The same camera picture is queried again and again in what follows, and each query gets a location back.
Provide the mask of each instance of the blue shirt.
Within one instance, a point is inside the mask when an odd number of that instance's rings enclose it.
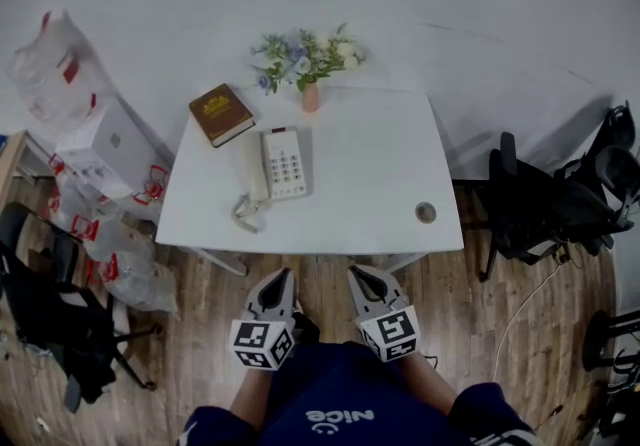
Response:
[[[199,407],[179,446],[486,444],[541,445],[505,402],[500,386],[465,390],[449,416],[414,398],[397,367],[366,347],[298,345],[274,375],[267,417],[256,432],[218,407]]]

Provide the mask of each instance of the table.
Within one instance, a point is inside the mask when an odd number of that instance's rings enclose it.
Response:
[[[9,185],[18,168],[20,158],[27,146],[27,132],[20,131],[9,135],[7,145],[0,152],[0,211],[4,208],[9,195]]]
[[[231,209],[247,192],[237,137],[218,149],[189,117],[171,174],[156,241],[196,248],[234,273],[228,254],[395,254],[395,270],[428,252],[463,248],[458,210],[440,136],[425,94],[321,88],[306,114],[295,93],[237,91],[257,118],[254,131],[296,126],[311,194],[273,203],[238,228]],[[431,224],[416,206],[436,210]]]

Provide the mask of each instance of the vase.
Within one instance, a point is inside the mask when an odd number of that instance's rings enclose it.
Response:
[[[317,82],[306,83],[302,91],[302,109],[311,114],[320,107]]]

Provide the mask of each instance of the telephone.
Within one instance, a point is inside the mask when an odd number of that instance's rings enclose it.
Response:
[[[231,217],[237,226],[257,234],[258,229],[244,218],[268,202],[303,197],[308,194],[298,133],[295,128],[275,128],[267,132],[246,132],[240,137],[247,166],[249,193],[240,196]]]

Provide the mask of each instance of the blue flower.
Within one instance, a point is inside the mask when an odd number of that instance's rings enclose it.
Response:
[[[258,77],[258,85],[260,85],[262,90],[269,90],[271,88],[271,80],[265,74],[260,75]]]
[[[291,60],[293,60],[294,62],[297,62],[306,54],[307,54],[307,48],[304,48],[303,46],[300,46],[298,44],[297,46],[294,46],[293,48],[291,48],[291,52],[289,53],[289,58],[291,58]]]

